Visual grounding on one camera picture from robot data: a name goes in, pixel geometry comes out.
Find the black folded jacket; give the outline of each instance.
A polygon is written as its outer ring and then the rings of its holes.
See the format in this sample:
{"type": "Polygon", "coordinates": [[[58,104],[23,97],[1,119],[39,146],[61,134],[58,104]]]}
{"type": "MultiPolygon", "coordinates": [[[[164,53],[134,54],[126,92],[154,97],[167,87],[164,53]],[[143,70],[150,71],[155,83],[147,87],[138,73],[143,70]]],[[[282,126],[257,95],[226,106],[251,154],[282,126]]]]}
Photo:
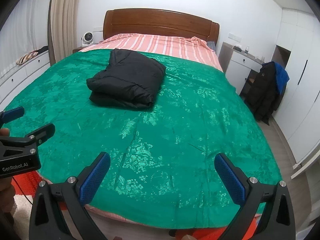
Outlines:
{"type": "Polygon", "coordinates": [[[113,49],[105,70],[87,79],[90,100],[100,106],[152,107],[165,66],[136,51],[113,49]]]}

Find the wooden headboard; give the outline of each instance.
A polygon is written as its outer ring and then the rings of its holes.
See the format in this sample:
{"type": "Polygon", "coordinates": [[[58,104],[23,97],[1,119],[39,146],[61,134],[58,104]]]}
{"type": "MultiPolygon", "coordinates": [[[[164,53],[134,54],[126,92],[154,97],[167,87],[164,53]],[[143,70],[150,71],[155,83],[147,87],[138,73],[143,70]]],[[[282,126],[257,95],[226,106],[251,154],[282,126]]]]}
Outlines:
{"type": "Polygon", "coordinates": [[[191,38],[196,36],[217,44],[219,24],[191,14],[145,8],[106,12],[103,39],[120,33],[141,33],[191,38]]]}

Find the pillow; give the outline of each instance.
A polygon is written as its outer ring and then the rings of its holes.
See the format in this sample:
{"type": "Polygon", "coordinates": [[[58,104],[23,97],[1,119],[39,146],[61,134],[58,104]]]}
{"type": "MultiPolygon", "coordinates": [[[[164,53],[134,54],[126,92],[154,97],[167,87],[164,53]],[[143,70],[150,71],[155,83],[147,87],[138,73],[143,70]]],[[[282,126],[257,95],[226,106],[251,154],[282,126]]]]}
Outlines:
{"type": "Polygon", "coordinates": [[[216,44],[214,43],[214,41],[207,41],[207,46],[213,51],[216,51],[216,44]]]}
{"type": "Polygon", "coordinates": [[[26,55],[22,56],[20,59],[16,61],[17,65],[23,65],[26,63],[28,60],[32,59],[33,57],[38,55],[38,51],[32,51],[30,53],[27,53],[26,55]]]}

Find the gripper logo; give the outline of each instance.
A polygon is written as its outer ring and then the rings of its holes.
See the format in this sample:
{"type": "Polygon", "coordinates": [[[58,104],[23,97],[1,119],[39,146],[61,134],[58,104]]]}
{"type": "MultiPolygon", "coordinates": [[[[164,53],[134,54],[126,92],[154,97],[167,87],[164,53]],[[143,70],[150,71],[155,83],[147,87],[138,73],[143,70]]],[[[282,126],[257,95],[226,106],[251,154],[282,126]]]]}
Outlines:
{"type": "Polygon", "coordinates": [[[23,163],[23,164],[19,164],[19,165],[13,165],[7,168],[2,168],[3,171],[13,171],[16,169],[22,169],[24,167],[28,167],[28,163],[23,163]]]}

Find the blue gripper pad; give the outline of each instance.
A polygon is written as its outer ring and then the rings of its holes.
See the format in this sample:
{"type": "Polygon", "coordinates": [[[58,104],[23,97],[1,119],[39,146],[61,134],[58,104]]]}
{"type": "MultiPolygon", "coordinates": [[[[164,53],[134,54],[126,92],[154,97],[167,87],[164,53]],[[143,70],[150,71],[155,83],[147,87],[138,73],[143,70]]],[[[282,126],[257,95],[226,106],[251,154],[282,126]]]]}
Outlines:
{"type": "Polygon", "coordinates": [[[237,205],[244,205],[245,189],[232,169],[228,166],[221,155],[216,155],[214,158],[214,167],[226,187],[232,201],[237,205]]]}
{"type": "Polygon", "coordinates": [[[110,156],[108,153],[104,154],[99,162],[93,167],[87,178],[84,180],[79,190],[79,200],[82,206],[89,204],[96,194],[103,178],[110,168],[110,156]]]}
{"type": "Polygon", "coordinates": [[[24,115],[24,108],[22,106],[19,106],[17,108],[8,110],[3,112],[1,117],[2,123],[9,123],[13,120],[16,120],[24,115]]]}

